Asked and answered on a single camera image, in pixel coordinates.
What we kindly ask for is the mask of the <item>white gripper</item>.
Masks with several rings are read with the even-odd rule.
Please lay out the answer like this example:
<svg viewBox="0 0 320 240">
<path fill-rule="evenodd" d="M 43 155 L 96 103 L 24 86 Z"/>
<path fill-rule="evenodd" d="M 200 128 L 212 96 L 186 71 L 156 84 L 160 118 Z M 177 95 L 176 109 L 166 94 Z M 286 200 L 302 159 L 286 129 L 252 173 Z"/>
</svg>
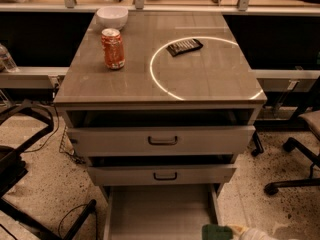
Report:
<svg viewBox="0 0 320 240">
<path fill-rule="evenodd" d="M 246 226 L 241 225 L 230 225 L 229 228 L 232 230 L 233 236 L 236 238 L 240 237 L 240 240 L 277 240 L 255 228 L 248 229 Z"/>
</svg>

